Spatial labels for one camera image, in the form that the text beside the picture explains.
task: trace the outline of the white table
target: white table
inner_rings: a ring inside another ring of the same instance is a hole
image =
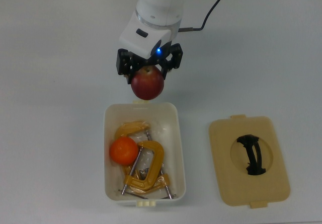
[[[199,27],[216,0],[188,0]],[[0,222],[322,221],[322,0],[222,0],[153,102],[179,113],[187,193],[156,208],[104,192],[103,116],[135,99],[115,62],[136,0],[0,0]],[[291,194],[267,208],[220,198],[208,127],[234,114],[274,123]]]

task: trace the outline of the plastic container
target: plastic container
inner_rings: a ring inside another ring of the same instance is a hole
[[[140,199],[128,194],[121,195],[124,173],[122,167],[114,163],[109,157],[109,147],[113,142],[117,128],[125,122],[146,121],[151,125],[152,139],[158,141],[164,148],[163,171],[169,175],[170,190],[175,194],[174,199],[167,197],[162,188],[147,194],[148,200]],[[171,203],[180,200],[186,192],[186,180],[182,154],[182,144],[178,113],[171,103],[143,103],[143,104],[116,104],[105,112],[104,123],[104,150],[105,150],[105,192],[113,201],[121,205],[156,206],[159,203]]]

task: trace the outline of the container lid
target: container lid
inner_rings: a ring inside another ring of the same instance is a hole
[[[266,207],[290,194],[279,143],[267,117],[232,116],[209,127],[222,200],[231,206]]]

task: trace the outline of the red apple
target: red apple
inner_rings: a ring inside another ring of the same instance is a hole
[[[138,70],[131,81],[133,92],[138,98],[152,100],[161,94],[165,80],[161,71],[154,65]]]

